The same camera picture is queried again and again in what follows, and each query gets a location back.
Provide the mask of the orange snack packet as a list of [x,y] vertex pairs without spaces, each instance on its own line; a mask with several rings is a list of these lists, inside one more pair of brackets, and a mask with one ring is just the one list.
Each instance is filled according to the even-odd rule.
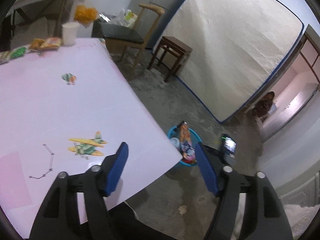
[[62,40],[58,37],[49,37],[47,39],[35,38],[29,46],[29,50],[54,50],[59,49]]

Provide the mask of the small crumpled colourful wrapper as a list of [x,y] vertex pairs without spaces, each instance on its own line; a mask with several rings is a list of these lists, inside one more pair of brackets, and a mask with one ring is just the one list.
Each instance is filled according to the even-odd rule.
[[76,76],[71,73],[65,73],[61,76],[61,78],[68,84],[68,85],[75,85]]

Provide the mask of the orange snack bag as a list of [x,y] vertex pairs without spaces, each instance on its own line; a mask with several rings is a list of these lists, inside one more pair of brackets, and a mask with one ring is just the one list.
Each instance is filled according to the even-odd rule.
[[192,146],[192,140],[190,136],[189,126],[185,121],[182,121],[178,127],[179,140],[180,140],[180,152],[182,154],[182,161],[187,164],[196,163],[195,151]]

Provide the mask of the green snack packet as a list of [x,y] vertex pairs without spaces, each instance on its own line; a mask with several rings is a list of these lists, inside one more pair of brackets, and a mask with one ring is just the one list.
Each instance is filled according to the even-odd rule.
[[2,51],[0,54],[0,65],[8,63],[10,60],[23,57],[27,51],[26,47],[16,48],[11,51]]

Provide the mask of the blue mesh trash basket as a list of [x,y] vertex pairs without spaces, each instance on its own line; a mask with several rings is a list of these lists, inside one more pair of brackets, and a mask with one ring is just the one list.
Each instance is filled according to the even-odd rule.
[[171,129],[169,129],[167,137],[182,157],[182,159],[179,161],[179,164],[187,167],[193,167],[197,165],[195,146],[202,140],[186,122],[182,122],[182,124],[173,126]]

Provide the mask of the paper scrap on floor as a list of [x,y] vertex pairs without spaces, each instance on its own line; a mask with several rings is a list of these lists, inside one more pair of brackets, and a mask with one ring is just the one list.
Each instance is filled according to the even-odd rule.
[[187,206],[186,205],[181,205],[178,208],[178,212],[181,216],[184,216],[187,213]]

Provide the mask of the orange plastic bag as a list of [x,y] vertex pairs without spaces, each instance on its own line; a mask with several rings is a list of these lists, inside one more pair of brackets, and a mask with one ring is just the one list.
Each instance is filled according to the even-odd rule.
[[97,19],[98,11],[95,8],[87,8],[84,5],[76,7],[74,20],[82,25],[89,25]]

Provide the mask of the dark wooden stool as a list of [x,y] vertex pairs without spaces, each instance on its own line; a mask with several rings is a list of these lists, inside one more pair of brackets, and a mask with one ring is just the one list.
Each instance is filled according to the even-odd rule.
[[155,59],[157,59],[157,54],[160,49],[163,50],[163,54],[158,59],[158,66],[160,66],[163,63],[163,60],[167,54],[170,54],[175,58],[173,66],[169,68],[169,72],[164,79],[164,82],[167,82],[173,75],[176,75],[176,73],[184,65],[185,61],[189,59],[193,49],[173,36],[162,36],[156,50],[153,53],[152,59],[148,65],[147,70],[152,69],[153,63]]

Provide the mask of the white paper cup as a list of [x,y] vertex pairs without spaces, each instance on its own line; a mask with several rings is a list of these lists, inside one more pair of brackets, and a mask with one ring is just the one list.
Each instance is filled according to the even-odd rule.
[[62,25],[62,40],[64,46],[75,44],[77,31],[80,24],[78,22],[67,22]]

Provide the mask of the white mattress with blue trim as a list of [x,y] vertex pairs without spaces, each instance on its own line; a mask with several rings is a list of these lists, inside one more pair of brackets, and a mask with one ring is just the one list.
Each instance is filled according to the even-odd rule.
[[163,36],[192,48],[178,76],[225,122],[268,83],[303,29],[277,0],[185,0]]

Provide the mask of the light wooden chair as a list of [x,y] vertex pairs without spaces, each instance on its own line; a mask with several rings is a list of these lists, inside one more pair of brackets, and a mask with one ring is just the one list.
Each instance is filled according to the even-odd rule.
[[[161,16],[165,14],[164,8],[159,5],[151,3],[139,3],[138,6],[141,8],[141,11],[138,14],[138,17],[132,28],[101,22],[101,20],[95,20],[92,29],[92,37],[102,38],[105,41],[105,46],[107,46],[107,44],[110,42],[114,44],[121,44],[122,46],[124,46],[120,60],[124,58],[128,47],[139,49],[139,52],[137,53],[136,59],[133,63],[133,70],[136,69],[136,66],[139,63],[140,56],[142,52],[144,52],[146,45],[148,44],[148,41],[150,39],[150,36],[156,28]],[[153,24],[147,31],[146,35],[142,37],[136,31],[136,28],[140,23],[142,14],[145,10],[149,10],[156,13],[157,17],[155,18]]]

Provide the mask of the person in doorway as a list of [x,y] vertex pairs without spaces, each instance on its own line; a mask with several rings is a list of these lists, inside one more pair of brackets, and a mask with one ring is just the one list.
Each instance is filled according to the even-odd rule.
[[253,108],[252,115],[258,118],[265,116],[272,107],[274,96],[275,93],[273,91],[265,94]]

